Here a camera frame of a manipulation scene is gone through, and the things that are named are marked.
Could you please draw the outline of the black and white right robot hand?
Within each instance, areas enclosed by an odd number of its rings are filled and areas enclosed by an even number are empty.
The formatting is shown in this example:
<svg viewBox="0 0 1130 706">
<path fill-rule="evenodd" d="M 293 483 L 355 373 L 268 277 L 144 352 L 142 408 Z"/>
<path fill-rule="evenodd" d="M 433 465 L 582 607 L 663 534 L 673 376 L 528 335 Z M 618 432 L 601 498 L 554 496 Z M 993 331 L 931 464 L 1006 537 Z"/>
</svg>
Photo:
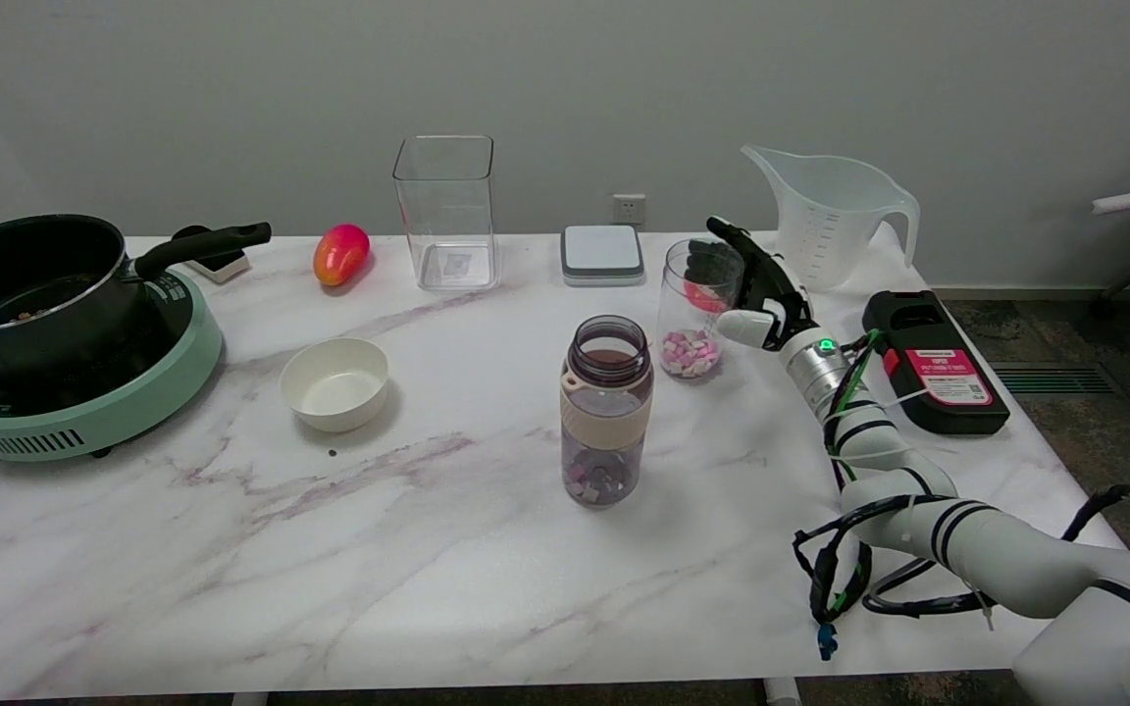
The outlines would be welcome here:
<svg viewBox="0 0 1130 706">
<path fill-rule="evenodd" d="M 718 216 L 705 227 L 713 238 L 692 241 L 687 281 L 719 305 L 718 334 L 737 345 L 780 352 L 798 333 L 816 326 L 807 287 L 780 253 L 759 246 L 748 229 Z"/>
</svg>

